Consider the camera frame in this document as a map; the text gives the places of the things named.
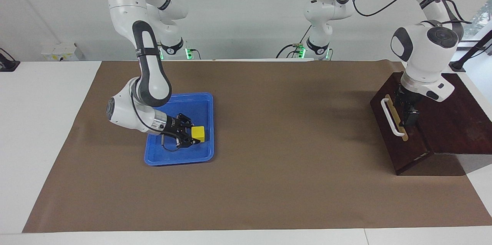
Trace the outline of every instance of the tabletop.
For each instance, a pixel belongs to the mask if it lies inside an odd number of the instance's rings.
[[[0,74],[0,243],[486,244],[492,226],[460,228],[21,234],[101,62],[25,62]],[[492,106],[459,73],[489,117]],[[492,212],[492,166],[468,175]]]

